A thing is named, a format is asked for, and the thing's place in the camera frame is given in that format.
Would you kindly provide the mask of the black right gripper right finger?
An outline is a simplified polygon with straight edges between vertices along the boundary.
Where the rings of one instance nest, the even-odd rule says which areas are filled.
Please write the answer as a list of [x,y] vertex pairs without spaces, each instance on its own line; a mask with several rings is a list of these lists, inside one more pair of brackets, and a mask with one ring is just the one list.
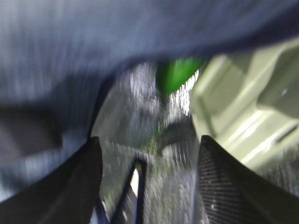
[[241,164],[211,136],[199,147],[197,188],[209,224],[297,224],[299,198]]

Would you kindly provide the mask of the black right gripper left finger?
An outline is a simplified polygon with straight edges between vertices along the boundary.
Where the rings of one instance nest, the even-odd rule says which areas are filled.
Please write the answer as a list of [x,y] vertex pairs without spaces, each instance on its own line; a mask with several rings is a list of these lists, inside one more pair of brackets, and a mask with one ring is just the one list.
[[0,204],[2,224],[88,224],[102,179],[99,138],[90,138],[66,162]]

